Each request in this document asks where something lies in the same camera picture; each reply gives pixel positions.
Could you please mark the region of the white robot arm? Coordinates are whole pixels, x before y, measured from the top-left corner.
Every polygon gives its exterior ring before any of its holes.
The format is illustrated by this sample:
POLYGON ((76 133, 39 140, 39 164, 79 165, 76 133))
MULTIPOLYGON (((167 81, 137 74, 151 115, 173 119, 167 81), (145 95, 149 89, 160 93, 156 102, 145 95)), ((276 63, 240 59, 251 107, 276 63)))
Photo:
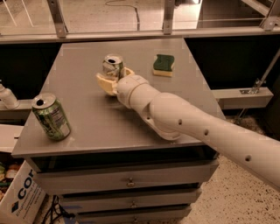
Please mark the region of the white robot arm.
POLYGON ((98 73, 97 83, 165 140, 182 134, 200 140, 267 185, 280 190, 280 142, 209 115, 185 99, 156 90, 142 76, 118 79, 98 73))

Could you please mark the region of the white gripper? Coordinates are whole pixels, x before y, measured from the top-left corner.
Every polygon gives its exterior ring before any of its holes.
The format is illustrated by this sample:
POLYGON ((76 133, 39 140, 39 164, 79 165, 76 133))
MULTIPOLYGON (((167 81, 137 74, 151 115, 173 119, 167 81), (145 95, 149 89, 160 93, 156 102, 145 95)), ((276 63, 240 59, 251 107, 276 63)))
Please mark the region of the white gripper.
POLYGON ((150 83, 140 75, 133 75, 135 72, 126 66, 121 69, 119 81, 106 79, 100 73, 96 74, 99 87, 107 95, 116 96, 118 101, 128 109, 143 109, 150 99, 150 83))

